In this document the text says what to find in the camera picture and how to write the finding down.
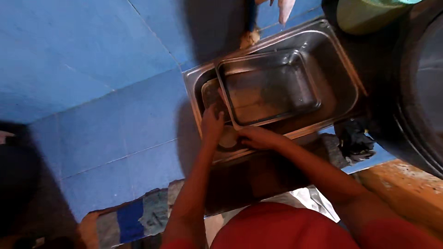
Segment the hand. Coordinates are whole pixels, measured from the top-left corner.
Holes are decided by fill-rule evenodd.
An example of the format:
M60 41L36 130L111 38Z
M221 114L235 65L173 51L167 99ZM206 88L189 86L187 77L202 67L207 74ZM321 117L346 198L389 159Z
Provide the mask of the hand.
M248 139L242 140L242 144L255 149L278 150L278 148L285 146L288 142L292 143L289 138L283 135L257 126L246 126L238 131L238 135Z
M224 112L218 113L218 119L215 117L215 104L212 104L203 113L202 118L202 135L203 144L217 145L223 133Z

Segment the sink rim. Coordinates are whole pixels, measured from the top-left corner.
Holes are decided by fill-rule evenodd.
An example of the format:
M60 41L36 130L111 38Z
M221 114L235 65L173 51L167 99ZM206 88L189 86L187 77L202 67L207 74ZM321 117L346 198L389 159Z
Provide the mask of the sink rim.
M197 99L195 96L195 87L196 87L196 84L198 83L198 79L204 73L215 69L216 65L218 65L223 60L252 54L252 53L262 50L268 46L274 45L278 42L284 41L284 40L291 38L295 35L300 35L300 34L306 33L306 32L317 32L317 33L320 33L328 38L328 40L334 46L335 52L336 52L337 56L339 57L340 61L342 62L343 67L345 68L346 72L348 73L348 76L350 78L350 82L352 83L353 87L355 88L356 97L355 97L355 100L352 103L352 105L350 105L348 110L346 112L344 112L343 115L331 117L326 120L317 122L315 124L308 125L306 127L286 133L285 136L289 137L290 139L295 139L295 138L316 132L316 131L321 130L323 128L326 128L328 126L333 125L334 122L337 122L339 120L343 120L345 118L355 115L355 113L352 112L353 109L355 108L357 102L361 99L361 95L367 96L367 92L366 92L356 70L354 69L352 62L350 61L347 54L343 50L343 47L340 45L329 22L326 19L321 18L321 19L311 21L309 23L305 23L305 24L293 27L291 29L288 29L287 31L278 33L276 35L267 37L267 38L259 41L256 45L251 46L247 49L235 51L229 55L226 55L226 56L220 57L220 58L216 58L211 62L206 62L202 65L196 66L192 69L189 69L189 70L186 70L185 72L183 72L185 87L186 87L188 97L191 102L192 111L194 113L194 117L195 117L195 120L197 123L198 132L200 134L200 137L202 136L201 126L200 126L202 116L201 116L200 108L198 106ZM255 151L256 150L249 149L249 148L237 150L234 152L219 152L219 151L217 151L216 155L214 156L213 162L214 163L227 162L227 161L233 160L235 158L253 153Z

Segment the sink basin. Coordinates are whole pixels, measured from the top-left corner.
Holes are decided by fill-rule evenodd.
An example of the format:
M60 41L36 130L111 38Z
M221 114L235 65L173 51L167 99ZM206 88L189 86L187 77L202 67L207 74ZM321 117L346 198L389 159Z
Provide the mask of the sink basin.
M295 139L363 110L362 103L366 91L328 21L320 19L268 37L248 49L233 52L184 72L186 90L200 135L202 133L200 123L205 111L202 86L208 80L217 78L214 65L229 58L287 49L297 49L303 56L305 67L318 89L322 105L314 112L264 124L263 128ZM235 151L219 150L214 156L214 162L227 162L252 152L254 150L248 148L239 148Z

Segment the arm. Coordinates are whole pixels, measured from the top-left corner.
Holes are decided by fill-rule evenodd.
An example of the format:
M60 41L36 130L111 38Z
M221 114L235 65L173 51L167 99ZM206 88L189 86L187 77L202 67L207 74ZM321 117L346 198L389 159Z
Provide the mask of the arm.
M243 141L248 146L273 149L291 160L332 203L354 236L359 235L369 221L400 218L352 177L290 139L260 127L246 127L239 135L249 139Z
M163 244L175 239L187 239L198 247L206 245L205 197L210 167L215 149L223 131L223 112L218 120L211 105L203 114L202 147L195 159L191 173L186 179L171 212L166 229L162 235Z

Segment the metal tray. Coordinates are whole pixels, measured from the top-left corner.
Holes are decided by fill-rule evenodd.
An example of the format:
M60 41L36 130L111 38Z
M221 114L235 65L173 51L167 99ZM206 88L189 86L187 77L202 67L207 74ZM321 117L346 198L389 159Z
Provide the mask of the metal tray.
M223 97L220 96L218 89L220 88L220 83L218 82L218 78L209 80L202 86L202 100L205 109L208 109L211 104L215 103L215 112L218 115L218 112L225 112L224 120L225 122L231 121L231 117L229 116L229 110L225 105Z
M235 129L313 112L321 105L297 50L223 60L216 71Z

